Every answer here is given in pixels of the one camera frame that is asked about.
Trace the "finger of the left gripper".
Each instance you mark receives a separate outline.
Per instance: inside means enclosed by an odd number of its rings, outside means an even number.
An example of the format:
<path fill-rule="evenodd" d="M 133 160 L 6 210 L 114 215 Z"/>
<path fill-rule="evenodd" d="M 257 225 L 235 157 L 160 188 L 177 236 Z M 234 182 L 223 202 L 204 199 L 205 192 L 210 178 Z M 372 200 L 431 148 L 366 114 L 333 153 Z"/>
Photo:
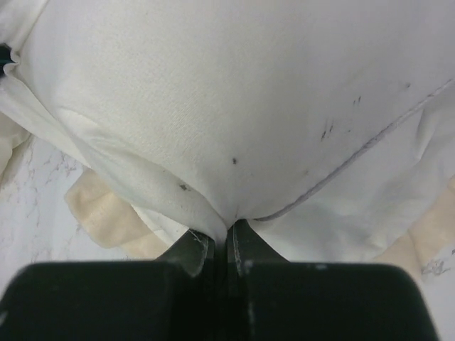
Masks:
<path fill-rule="evenodd" d="M 4 67 L 11 63 L 13 63 L 11 59 L 11 48 L 7 44 L 2 43 L 0 45 L 0 77 L 5 75 Z"/>

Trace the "white ruffled pillowcase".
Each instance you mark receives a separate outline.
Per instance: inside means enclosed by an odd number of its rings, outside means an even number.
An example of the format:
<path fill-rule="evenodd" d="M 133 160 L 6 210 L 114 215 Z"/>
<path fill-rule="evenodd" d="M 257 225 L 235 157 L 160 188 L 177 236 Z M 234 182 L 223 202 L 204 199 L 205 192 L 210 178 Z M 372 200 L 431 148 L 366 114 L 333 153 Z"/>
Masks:
<path fill-rule="evenodd" d="M 454 238 L 454 63 L 11 63 L 3 122 L 87 166 L 67 191 L 140 259 L 245 219 L 293 261 L 426 262 Z"/>

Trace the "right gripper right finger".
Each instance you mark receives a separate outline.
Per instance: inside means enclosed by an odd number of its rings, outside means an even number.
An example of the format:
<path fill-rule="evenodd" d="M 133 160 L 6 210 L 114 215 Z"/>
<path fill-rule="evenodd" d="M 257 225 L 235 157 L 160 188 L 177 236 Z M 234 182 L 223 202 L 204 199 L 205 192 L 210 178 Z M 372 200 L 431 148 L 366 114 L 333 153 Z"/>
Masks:
<path fill-rule="evenodd" d="M 292 262 L 246 221 L 227 235 L 230 340 L 437 340 L 414 280 L 387 264 Z"/>

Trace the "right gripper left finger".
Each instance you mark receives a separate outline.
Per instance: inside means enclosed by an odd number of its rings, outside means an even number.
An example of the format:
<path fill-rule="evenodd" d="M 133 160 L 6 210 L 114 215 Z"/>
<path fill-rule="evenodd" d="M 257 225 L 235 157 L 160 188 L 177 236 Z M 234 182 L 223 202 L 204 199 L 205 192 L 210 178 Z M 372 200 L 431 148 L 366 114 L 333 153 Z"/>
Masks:
<path fill-rule="evenodd" d="M 213 256 L 189 231 L 153 261 L 28 265 L 1 298 L 1 339 L 208 340 Z"/>

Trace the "white pillow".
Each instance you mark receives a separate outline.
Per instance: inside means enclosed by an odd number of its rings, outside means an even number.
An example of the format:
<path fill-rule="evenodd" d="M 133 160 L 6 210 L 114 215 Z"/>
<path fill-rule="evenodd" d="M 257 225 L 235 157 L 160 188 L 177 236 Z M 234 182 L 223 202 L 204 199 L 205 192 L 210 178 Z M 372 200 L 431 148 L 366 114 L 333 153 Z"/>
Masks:
<path fill-rule="evenodd" d="M 453 1 L 2 1 L 1 111 L 150 229 L 365 261 L 454 175 Z"/>

